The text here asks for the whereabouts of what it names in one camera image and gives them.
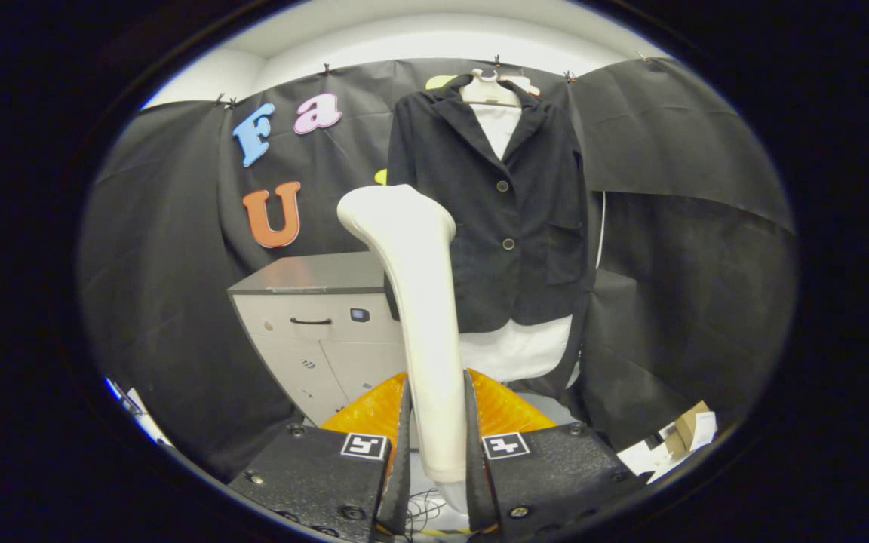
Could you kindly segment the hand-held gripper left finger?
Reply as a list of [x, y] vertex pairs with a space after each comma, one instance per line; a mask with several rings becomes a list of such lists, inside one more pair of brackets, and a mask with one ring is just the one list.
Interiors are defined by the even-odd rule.
[[406, 534], [411, 397], [406, 373], [314, 428], [292, 423], [230, 484], [284, 521], [351, 542]]

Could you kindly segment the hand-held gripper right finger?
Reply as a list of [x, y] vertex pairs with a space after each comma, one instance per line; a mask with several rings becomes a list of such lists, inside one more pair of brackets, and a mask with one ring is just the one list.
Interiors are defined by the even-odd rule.
[[466, 504], [474, 540], [551, 540], [631, 494], [631, 469], [581, 422], [555, 424], [466, 372]]

